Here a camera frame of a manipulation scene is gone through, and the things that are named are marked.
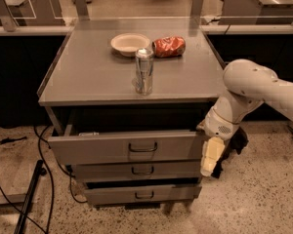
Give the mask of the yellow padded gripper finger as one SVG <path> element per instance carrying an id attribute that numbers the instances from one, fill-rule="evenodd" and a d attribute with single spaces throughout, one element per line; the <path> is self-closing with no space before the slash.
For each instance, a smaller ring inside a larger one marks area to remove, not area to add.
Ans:
<path id="1" fill-rule="evenodd" d="M 210 176 L 225 150 L 224 141 L 213 136 L 205 140 L 202 146 L 200 172 L 203 176 Z"/>

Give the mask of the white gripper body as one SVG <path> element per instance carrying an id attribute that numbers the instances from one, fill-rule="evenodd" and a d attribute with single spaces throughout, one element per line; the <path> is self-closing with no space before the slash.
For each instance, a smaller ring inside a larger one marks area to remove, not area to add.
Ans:
<path id="1" fill-rule="evenodd" d="M 239 122 L 223 118 L 215 109 L 210 108 L 205 118 L 196 126 L 198 131 L 203 131 L 208 137 L 218 137 L 223 141 L 231 139 L 239 128 Z"/>

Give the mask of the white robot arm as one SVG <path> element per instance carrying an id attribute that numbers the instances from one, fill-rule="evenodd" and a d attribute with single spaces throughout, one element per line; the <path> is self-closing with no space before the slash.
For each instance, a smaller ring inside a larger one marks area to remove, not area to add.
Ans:
<path id="1" fill-rule="evenodd" d="M 237 132 L 242 119 L 263 103 L 293 122 L 293 83 L 248 59 L 237 59 L 224 69 L 225 89 L 197 125 L 208 136 L 202 147 L 200 172 L 211 176 L 225 152 L 225 142 Z"/>

